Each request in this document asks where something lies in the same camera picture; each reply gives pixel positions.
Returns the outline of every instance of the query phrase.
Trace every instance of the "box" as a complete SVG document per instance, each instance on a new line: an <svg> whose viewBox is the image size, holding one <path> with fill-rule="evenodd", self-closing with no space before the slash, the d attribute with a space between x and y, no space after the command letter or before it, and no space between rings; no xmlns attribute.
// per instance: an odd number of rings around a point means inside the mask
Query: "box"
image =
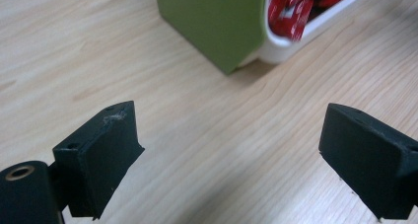
<svg viewBox="0 0 418 224"><path fill-rule="evenodd" d="M274 35L267 24L268 0L157 0L167 22L225 73L254 59L278 64L342 17L357 0L342 0L310 21L302 39Z"/></svg>

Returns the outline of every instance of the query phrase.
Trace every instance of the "wooden surface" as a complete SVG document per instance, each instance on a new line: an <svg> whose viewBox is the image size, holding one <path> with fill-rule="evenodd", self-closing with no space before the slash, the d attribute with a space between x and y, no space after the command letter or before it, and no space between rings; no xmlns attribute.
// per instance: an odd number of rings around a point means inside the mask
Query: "wooden surface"
<svg viewBox="0 0 418 224"><path fill-rule="evenodd" d="M0 42L1 169L50 164L98 111L135 101L146 151L96 223L377 223L317 151L326 106L418 139L418 0L364 0L286 63L231 76L156 0L0 0Z"/></svg>

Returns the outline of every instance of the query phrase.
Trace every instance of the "black mechanical part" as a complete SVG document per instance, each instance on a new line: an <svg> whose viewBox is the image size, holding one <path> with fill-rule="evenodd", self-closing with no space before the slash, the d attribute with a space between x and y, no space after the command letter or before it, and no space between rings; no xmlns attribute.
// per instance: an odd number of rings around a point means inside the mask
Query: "black mechanical part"
<svg viewBox="0 0 418 224"><path fill-rule="evenodd" d="M372 116L330 104L319 152L379 219L418 204L418 142Z"/></svg>
<svg viewBox="0 0 418 224"><path fill-rule="evenodd" d="M74 217L100 218L144 151L133 102L102 110L52 150L49 167L27 162L1 173L1 223L63 223L67 205Z"/></svg>

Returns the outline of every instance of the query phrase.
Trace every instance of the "wooden table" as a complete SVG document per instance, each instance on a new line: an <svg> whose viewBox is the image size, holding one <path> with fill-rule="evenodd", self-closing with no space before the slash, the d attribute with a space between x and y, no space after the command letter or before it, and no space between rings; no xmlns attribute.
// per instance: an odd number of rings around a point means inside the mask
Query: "wooden table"
<svg viewBox="0 0 418 224"><path fill-rule="evenodd" d="M318 153L326 106L418 138L418 0L364 0L287 62L231 76L156 0L0 0L0 41L1 169L50 164L98 111L135 101L146 151L97 223L378 223Z"/></svg>

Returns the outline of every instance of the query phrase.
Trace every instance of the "green panel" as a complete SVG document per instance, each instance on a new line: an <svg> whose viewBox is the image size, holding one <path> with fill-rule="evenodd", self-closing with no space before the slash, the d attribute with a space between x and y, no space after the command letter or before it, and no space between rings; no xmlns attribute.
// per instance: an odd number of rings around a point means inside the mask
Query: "green panel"
<svg viewBox="0 0 418 224"><path fill-rule="evenodd" d="M264 0L158 0L161 15L225 73L265 39Z"/></svg>

